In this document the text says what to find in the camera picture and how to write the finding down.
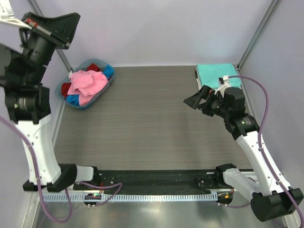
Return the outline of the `pink t shirt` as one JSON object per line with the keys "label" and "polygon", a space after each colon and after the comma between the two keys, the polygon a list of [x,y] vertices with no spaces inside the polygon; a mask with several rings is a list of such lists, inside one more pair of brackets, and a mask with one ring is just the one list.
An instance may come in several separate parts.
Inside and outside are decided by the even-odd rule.
{"label": "pink t shirt", "polygon": [[69,77],[71,86],[67,95],[77,95],[80,106],[89,103],[108,84],[107,77],[93,70],[72,73]]}

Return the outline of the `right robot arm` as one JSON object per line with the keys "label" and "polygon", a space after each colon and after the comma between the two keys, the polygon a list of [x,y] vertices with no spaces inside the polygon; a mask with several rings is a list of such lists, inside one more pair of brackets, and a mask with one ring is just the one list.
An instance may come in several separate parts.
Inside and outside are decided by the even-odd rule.
{"label": "right robot arm", "polygon": [[271,158],[255,118],[245,112],[245,95],[240,88],[226,87],[218,92],[204,85],[184,103],[207,116],[224,120],[226,130],[245,152],[257,177],[250,180],[233,164],[216,167],[220,182],[245,197],[258,220],[265,222],[293,214],[304,196],[284,178]]}

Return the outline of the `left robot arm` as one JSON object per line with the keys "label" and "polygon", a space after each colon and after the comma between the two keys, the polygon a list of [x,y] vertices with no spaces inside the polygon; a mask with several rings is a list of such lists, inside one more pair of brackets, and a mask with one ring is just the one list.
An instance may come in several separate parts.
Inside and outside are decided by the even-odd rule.
{"label": "left robot arm", "polygon": [[42,78],[57,49],[68,49],[80,15],[47,18],[32,12],[19,21],[22,52],[0,47],[0,85],[5,93],[10,126],[21,136],[29,178],[24,191],[60,192],[76,182],[92,181],[97,168],[59,164],[51,139],[49,89]]}

